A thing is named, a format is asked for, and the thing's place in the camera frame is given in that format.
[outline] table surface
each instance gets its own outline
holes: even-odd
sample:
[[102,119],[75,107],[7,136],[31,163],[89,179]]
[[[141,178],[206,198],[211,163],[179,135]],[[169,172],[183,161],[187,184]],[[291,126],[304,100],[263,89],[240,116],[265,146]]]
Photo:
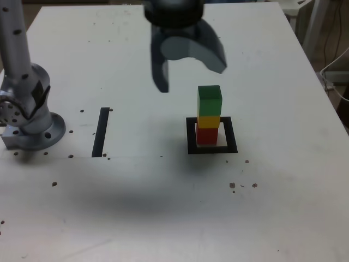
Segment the table surface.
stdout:
[[[1,143],[1,262],[349,260],[349,138],[281,9],[212,4],[204,18],[228,68],[170,61],[166,94],[141,6],[42,8],[31,59],[67,132],[36,153]],[[198,85],[221,86],[238,153],[187,154]],[[91,158],[101,107],[107,157]]]

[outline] stacked blocks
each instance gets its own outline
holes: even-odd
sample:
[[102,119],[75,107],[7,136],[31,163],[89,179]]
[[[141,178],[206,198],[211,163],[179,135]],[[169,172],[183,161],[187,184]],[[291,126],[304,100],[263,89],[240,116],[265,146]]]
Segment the stacked blocks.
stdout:
[[197,107],[196,142],[216,145],[222,109],[220,86],[199,86]]

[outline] cable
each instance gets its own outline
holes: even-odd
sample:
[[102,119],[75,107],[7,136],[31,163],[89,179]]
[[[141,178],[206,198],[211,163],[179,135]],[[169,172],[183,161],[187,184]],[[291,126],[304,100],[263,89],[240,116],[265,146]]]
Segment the cable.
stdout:
[[[331,64],[335,63],[338,59],[340,59],[347,51],[349,51],[349,47],[348,47],[339,57],[337,57],[336,60],[332,61],[332,63],[329,63],[326,67],[324,67],[324,68],[320,71],[320,75],[321,75],[322,79],[325,81],[325,84],[326,84],[327,82],[329,82],[329,81],[326,79],[325,76],[323,76],[324,71],[325,71]],[[335,86],[333,86],[333,90],[334,90],[334,91],[337,93],[337,95],[339,95],[343,100],[349,102],[349,99],[344,98],[344,97],[338,92],[338,90],[336,89]]]

